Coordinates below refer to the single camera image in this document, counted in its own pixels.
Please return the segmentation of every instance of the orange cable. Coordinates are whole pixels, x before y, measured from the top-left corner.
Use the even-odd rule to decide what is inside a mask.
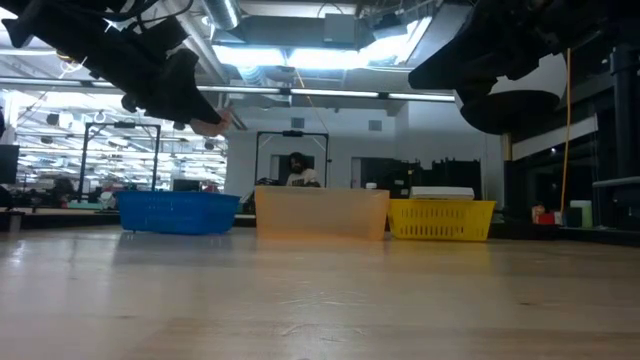
[[[560,213],[564,216],[565,196],[567,193],[567,168],[569,166],[569,136],[571,134],[571,49],[567,50],[567,133],[564,141],[564,165],[562,168],[562,195]]]
[[[302,76],[300,76],[300,72],[298,71],[297,68],[295,70],[296,70],[296,75],[298,75],[298,80],[300,80],[300,85],[302,85],[302,88],[306,89],[307,87],[304,86],[304,81],[302,81]],[[327,128],[327,124],[324,123],[324,120],[322,119],[322,116],[320,115],[320,112],[315,107],[315,105],[313,105],[313,101],[311,100],[311,96],[307,95],[307,100],[309,100],[309,104],[311,104],[311,108],[316,113],[316,117],[318,117],[318,120],[320,120],[320,122],[322,123],[322,126],[324,127],[324,130],[328,134],[329,133],[329,129]]]

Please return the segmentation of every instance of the table surface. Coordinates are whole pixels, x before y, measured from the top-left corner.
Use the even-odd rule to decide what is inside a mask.
[[[638,359],[640,250],[21,232],[0,237],[0,353]]]

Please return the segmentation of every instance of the computer monitor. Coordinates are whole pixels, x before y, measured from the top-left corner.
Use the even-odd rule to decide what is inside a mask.
[[[0,145],[0,184],[16,183],[19,155],[19,146]]]

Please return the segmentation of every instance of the black metal frame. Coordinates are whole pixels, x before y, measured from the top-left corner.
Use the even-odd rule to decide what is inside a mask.
[[[253,180],[254,183],[258,181],[258,159],[260,155],[260,137],[262,135],[282,135],[283,137],[305,137],[305,136],[322,136],[325,139],[325,152],[324,152],[324,186],[328,187],[328,174],[329,174],[329,164],[331,163],[331,159],[329,158],[329,134],[327,133],[305,133],[302,131],[258,131],[256,134],[256,160],[255,160],[255,171]]]
[[[93,126],[98,126],[99,130],[91,135],[89,132]],[[114,128],[153,128],[156,129],[156,146],[153,156],[153,179],[151,180],[151,191],[156,190],[156,177],[158,175],[158,153],[160,151],[160,134],[162,127],[160,125],[147,125],[147,124],[133,124],[133,123],[94,123],[89,122],[85,124],[84,130],[84,143],[82,145],[82,163],[80,164],[80,182],[78,184],[78,201],[82,200],[82,188],[84,187],[84,174],[87,167],[87,147],[89,141],[95,136],[100,134],[100,131],[104,130],[107,126],[113,126]]]
[[[599,195],[598,213],[605,214],[601,225],[624,226],[616,213],[621,207],[640,207],[640,111],[637,105],[640,49],[622,43],[611,54],[611,74],[614,83],[616,169],[613,178],[593,183]]]

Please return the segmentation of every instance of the yellow basket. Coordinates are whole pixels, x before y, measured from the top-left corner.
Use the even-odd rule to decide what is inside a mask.
[[[391,200],[389,226],[398,239],[486,241],[495,201]]]

